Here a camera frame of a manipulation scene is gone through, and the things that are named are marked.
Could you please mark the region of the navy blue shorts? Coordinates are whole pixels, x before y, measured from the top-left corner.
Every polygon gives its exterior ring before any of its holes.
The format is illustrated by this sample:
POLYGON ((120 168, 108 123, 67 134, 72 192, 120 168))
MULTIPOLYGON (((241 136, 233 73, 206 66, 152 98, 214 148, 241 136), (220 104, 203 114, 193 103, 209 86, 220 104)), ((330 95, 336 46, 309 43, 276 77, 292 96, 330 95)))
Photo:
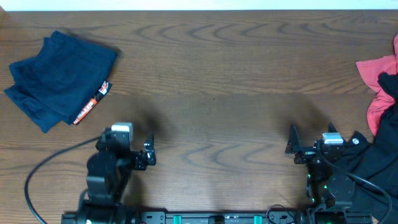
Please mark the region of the navy blue shorts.
POLYGON ((44 39, 35 56, 10 64, 23 90, 72 124, 107 79, 117 53, 59 31, 44 39))

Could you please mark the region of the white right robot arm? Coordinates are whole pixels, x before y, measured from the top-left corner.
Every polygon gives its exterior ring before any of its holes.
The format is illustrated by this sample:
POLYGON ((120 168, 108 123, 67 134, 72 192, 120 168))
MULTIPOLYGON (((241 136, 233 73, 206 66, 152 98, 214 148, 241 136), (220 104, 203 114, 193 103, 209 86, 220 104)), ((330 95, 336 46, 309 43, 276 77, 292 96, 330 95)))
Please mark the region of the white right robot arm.
POLYGON ((250 213, 169 213, 146 212, 142 223, 147 224, 299 224, 348 223, 346 210, 352 206, 355 183, 346 174, 338 172, 329 162, 336 161, 346 141, 330 123, 313 146, 301 146, 295 125, 290 126, 286 154, 294 155, 295 164, 307 167, 307 197, 312 204, 303 210, 292 210, 273 205, 265 212, 250 213))

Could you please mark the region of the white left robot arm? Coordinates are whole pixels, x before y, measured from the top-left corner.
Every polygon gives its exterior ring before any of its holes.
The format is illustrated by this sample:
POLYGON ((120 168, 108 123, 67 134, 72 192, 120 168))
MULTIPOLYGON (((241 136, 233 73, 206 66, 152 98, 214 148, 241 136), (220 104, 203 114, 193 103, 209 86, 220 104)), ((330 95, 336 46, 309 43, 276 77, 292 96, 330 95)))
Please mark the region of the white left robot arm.
POLYGON ((86 164, 87 199, 80 197, 74 223, 140 223, 140 215, 121 203, 124 189, 134 170, 145 171, 156 165, 154 134, 144 141, 144 148, 132 151, 131 131, 106 128, 96 143, 98 152, 86 164))

